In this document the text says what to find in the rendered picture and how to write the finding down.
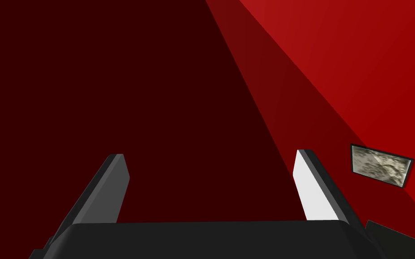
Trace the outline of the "grey framed wall picture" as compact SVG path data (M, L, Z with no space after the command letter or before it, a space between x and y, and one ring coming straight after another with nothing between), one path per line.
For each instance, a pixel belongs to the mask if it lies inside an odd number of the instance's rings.
M414 159L351 144L351 171L400 188L405 188Z

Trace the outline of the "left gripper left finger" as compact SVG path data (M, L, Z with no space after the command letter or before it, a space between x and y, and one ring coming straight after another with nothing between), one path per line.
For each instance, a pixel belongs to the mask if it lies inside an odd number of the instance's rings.
M78 223L115 223L129 181L124 155L109 155L62 222L60 233Z

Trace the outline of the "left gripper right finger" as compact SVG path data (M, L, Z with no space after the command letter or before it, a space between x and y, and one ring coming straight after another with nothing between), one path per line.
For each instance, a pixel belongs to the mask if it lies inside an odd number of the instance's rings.
M312 150L297 150L293 181L307 220L341 220L359 225L354 209Z

